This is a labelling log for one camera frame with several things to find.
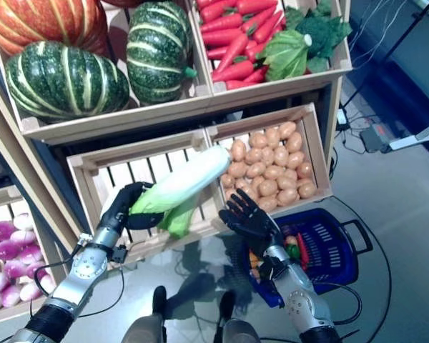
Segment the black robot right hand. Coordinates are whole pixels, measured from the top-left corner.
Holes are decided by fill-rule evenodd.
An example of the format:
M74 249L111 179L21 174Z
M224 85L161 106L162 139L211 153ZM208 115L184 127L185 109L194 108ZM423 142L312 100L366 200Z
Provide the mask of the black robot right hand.
M285 247L276 222L241 189L227 200L219 217L229 229L245 239L257 257L262 257L270 247Z

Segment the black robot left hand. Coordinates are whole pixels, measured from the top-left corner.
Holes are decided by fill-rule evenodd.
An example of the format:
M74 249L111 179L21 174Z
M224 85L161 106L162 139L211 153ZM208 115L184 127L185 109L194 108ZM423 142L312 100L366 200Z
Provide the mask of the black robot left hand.
M135 182L121 188L112 204L101 216L99 227L108 228L121 234L124 228L128 230L148 230L158 225L164 218L164 213L130 214L132 205L151 186L149 183Z

